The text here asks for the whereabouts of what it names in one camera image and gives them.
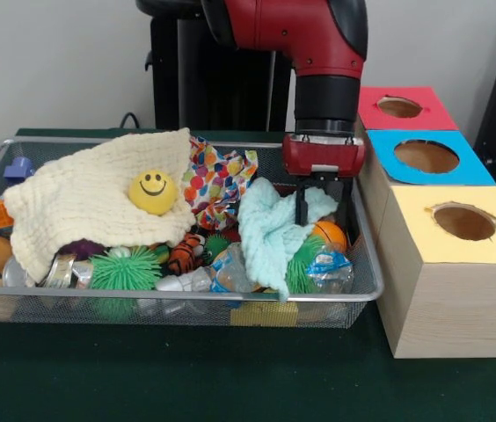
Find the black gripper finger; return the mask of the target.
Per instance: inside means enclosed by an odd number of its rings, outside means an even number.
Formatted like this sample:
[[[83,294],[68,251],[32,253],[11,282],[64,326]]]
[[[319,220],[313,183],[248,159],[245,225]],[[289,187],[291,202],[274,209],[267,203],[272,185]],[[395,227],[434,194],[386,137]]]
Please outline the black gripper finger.
[[[349,204],[351,201],[351,194],[353,190],[354,179],[353,178],[343,178],[342,179],[342,191],[338,207],[338,219],[346,220]]]
[[[306,201],[306,189],[313,186],[313,178],[298,176],[295,191],[295,223],[300,226],[308,224],[308,204]]]

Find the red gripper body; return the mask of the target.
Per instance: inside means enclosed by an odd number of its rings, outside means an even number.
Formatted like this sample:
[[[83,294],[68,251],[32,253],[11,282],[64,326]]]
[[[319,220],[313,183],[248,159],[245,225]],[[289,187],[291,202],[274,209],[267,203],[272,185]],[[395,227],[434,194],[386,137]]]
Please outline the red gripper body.
[[[310,177],[318,173],[354,178],[366,155],[362,139],[325,135],[285,134],[282,161],[290,175]]]

